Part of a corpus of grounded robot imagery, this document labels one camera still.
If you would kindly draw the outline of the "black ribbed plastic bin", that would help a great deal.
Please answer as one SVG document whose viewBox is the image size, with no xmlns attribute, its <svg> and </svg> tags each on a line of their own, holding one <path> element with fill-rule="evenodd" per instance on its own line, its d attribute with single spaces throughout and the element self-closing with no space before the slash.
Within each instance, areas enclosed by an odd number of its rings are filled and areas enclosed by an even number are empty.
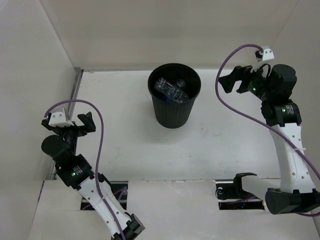
<svg viewBox="0 0 320 240">
<path fill-rule="evenodd" d="M 188 100 L 176 103 L 162 92 L 156 90 L 156 81 L 164 78 L 174 87 L 178 82 L 185 82 L 180 89 L 189 97 Z M 165 128 L 177 129 L 188 120 L 196 98 L 201 91 L 201 79 L 197 72 L 181 63 L 166 63 L 151 72 L 147 81 L 156 120 Z"/>
</svg>

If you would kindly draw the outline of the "blue label plastic bottle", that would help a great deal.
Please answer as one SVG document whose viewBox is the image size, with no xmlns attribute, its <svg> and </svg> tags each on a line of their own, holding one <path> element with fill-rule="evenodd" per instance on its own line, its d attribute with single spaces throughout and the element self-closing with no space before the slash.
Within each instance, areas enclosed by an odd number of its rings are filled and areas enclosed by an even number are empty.
<svg viewBox="0 0 320 240">
<path fill-rule="evenodd" d="M 155 82 L 154 88 L 163 94 L 170 103 L 182 104 L 190 99 L 182 89 L 173 85 L 163 77 L 160 77 Z"/>
</svg>

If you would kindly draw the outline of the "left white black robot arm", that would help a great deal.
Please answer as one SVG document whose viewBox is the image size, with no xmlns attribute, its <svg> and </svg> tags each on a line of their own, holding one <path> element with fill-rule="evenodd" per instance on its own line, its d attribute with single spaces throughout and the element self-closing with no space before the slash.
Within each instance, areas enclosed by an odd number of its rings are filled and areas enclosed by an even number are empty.
<svg viewBox="0 0 320 240">
<path fill-rule="evenodd" d="M 76 190 L 103 219 L 111 239 L 134 240 L 145 229 L 144 225 L 122 207 L 107 178 L 94 173 L 84 156 L 76 155 L 78 138 L 96 130 L 91 112 L 77 117 L 83 123 L 80 126 L 69 119 L 64 109 L 49 113 L 41 124 L 54 134 L 43 140 L 41 149 L 53 159 L 64 184 Z"/>
</svg>

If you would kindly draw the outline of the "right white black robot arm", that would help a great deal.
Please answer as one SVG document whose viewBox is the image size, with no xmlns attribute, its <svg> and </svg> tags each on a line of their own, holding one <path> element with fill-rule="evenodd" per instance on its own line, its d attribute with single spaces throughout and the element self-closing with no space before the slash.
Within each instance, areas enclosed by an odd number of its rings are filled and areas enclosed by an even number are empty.
<svg viewBox="0 0 320 240">
<path fill-rule="evenodd" d="M 267 182 L 255 173 L 238 173 L 233 179 L 232 192 L 238 198 L 247 194 L 263 200 L 273 215 L 297 214 L 304 217 L 318 217 L 311 213 L 320 206 L 320 192 L 310 177 L 309 169 L 320 173 L 304 155 L 301 139 L 302 118 L 299 107 L 290 96 L 297 82 L 296 71 L 288 65 L 276 64 L 254 71 L 251 65 L 236 66 L 228 75 L 221 76 L 219 69 L 215 84 L 220 84 L 225 93 L 231 93 L 235 82 L 241 84 L 237 93 L 252 93 L 261 101 L 261 113 L 265 121 L 257 120 L 227 103 L 229 110 L 267 128 L 272 136 L 280 169 L 280 186 L 269 187 Z"/>
</svg>

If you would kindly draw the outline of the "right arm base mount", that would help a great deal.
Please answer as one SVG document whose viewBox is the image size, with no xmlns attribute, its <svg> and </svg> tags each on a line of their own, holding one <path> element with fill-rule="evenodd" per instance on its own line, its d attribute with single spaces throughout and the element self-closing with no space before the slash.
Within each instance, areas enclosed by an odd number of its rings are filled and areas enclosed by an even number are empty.
<svg viewBox="0 0 320 240">
<path fill-rule="evenodd" d="M 264 202 L 252 193 L 236 190 L 232 179 L 215 180 L 218 208 L 228 210 L 265 210 Z"/>
</svg>

